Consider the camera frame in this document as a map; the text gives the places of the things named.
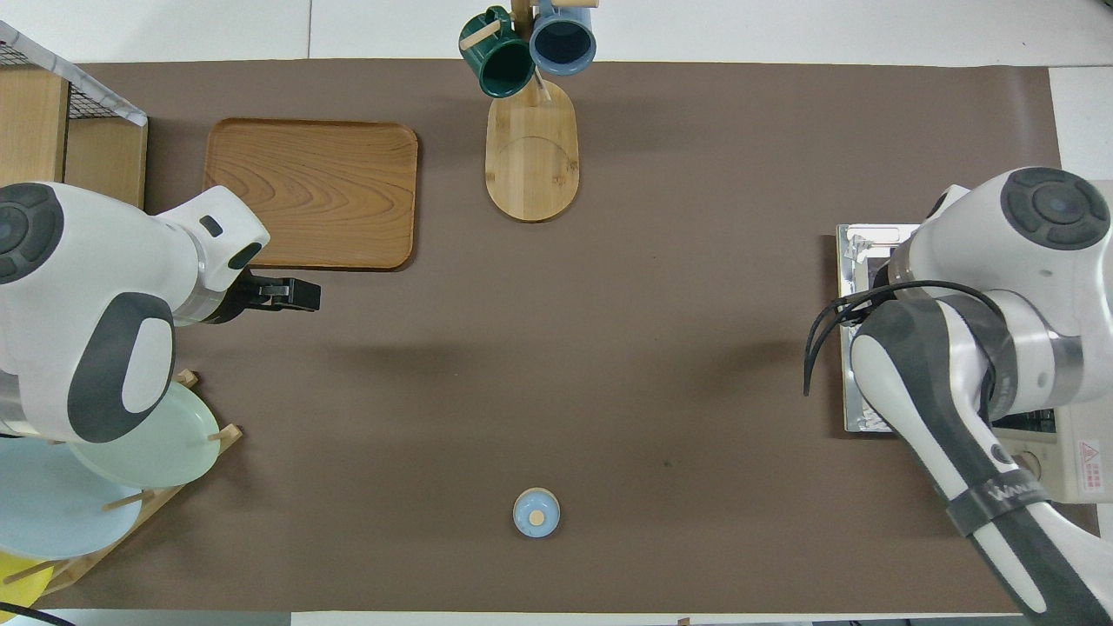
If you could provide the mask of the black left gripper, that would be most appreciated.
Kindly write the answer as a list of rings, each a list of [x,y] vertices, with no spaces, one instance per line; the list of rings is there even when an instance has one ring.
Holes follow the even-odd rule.
[[[208,316],[209,324],[227,323],[240,316],[246,310],[280,310],[273,302],[274,294],[265,294],[266,288],[283,288],[284,310],[317,312],[321,310],[321,286],[304,280],[285,280],[259,276],[253,270],[242,270],[225,296]]]

